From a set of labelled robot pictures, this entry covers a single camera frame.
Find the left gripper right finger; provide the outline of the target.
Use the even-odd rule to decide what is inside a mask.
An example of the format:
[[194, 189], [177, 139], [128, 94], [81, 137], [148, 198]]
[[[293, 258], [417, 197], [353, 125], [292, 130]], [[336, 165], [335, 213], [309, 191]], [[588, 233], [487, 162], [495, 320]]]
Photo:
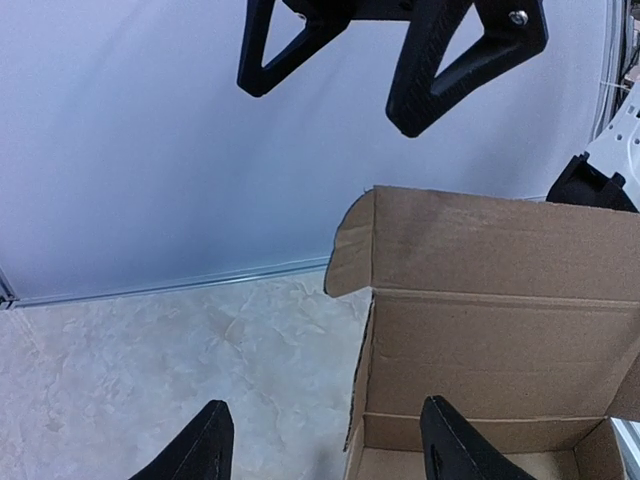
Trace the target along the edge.
[[502, 455], [443, 396], [425, 399], [420, 431], [428, 480], [533, 479]]

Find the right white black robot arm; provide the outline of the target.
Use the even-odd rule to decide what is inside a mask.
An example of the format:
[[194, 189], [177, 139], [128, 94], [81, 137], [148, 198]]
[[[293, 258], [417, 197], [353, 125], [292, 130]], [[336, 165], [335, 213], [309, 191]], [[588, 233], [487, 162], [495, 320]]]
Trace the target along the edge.
[[[304, 27], [272, 60], [264, 59], [272, 1], [246, 7], [237, 84], [262, 97], [353, 21], [403, 21], [408, 30], [386, 102], [386, 115], [416, 138], [466, 96], [542, 53], [548, 29], [540, 1], [289, 1]], [[639, 210], [639, 135], [624, 136], [638, 112], [619, 113], [571, 158], [551, 186], [553, 203]]]

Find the brown cardboard paper box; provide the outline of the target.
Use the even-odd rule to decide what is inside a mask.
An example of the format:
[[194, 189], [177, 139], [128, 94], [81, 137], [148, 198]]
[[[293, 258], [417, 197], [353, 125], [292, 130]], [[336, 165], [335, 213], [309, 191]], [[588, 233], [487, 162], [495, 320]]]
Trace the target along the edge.
[[324, 280], [371, 304], [345, 440], [349, 479], [427, 479], [420, 415], [443, 396], [533, 479], [624, 479], [639, 417], [634, 213], [377, 186]]

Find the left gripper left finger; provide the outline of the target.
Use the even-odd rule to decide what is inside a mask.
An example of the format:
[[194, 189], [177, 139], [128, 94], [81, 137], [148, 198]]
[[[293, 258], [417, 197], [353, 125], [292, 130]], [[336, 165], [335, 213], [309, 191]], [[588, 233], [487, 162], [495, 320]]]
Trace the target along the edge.
[[209, 401], [131, 480], [229, 480], [234, 424], [226, 402]]

